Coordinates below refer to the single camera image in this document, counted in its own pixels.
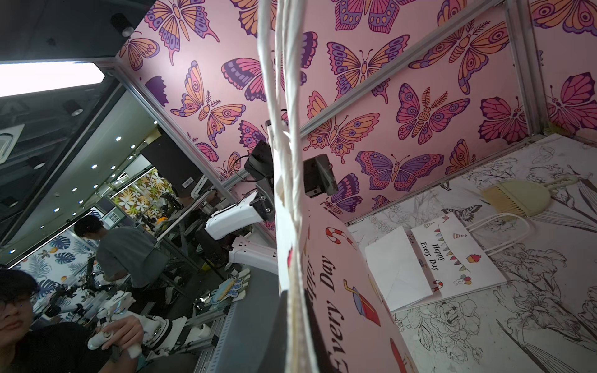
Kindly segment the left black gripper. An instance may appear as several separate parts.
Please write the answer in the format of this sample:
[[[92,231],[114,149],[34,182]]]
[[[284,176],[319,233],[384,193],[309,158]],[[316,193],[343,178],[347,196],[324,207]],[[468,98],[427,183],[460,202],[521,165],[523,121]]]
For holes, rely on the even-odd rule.
[[[338,186],[333,167],[326,154],[320,154],[303,162],[304,189],[308,197],[321,194],[332,196],[337,193]]]

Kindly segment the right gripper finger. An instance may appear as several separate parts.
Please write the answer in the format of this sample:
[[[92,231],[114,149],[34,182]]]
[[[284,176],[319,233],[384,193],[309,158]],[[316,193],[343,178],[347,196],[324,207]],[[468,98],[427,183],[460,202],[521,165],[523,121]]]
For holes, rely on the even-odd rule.
[[[271,372],[332,372],[312,304],[283,291],[270,335]]]

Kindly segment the operator's hand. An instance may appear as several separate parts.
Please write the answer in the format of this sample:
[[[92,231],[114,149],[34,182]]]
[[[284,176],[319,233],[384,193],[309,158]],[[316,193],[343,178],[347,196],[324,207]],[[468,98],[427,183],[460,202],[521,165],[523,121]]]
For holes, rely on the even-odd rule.
[[[144,338],[142,324],[133,315],[109,323],[102,331],[110,334],[110,338],[101,347],[103,350],[110,348],[112,345],[128,349],[131,346],[141,344]]]

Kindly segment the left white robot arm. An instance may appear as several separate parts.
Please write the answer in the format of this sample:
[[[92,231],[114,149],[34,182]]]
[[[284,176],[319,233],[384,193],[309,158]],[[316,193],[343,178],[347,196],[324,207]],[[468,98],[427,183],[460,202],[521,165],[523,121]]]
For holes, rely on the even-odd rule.
[[[214,240],[222,239],[242,228],[275,220],[274,160],[271,147],[259,141],[245,164],[245,170],[253,177],[257,189],[236,205],[214,213],[207,221],[205,231]],[[304,185],[310,198],[321,194],[337,193],[337,181],[333,166],[326,154],[304,161]],[[229,251],[229,262],[244,264],[260,270],[278,273],[277,250],[237,237]]]

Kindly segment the white paper bag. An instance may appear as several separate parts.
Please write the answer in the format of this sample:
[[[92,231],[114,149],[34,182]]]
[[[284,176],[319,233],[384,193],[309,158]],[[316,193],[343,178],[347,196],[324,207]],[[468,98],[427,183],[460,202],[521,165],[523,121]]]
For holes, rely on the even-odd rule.
[[[519,222],[522,232],[483,248],[475,231],[503,220]],[[453,213],[407,230],[398,227],[364,249],[365,260],[390,311],[422,306],[504,284],[492,256],[516,245],[532,231],[530,223],[508,213],[464,225]]]
[[[332,372],[414,372],[407,346],[345,225],[305,193],[300,138],[300,54],[305,5],[258,6],[274,160],[280,292],[310,301]]]

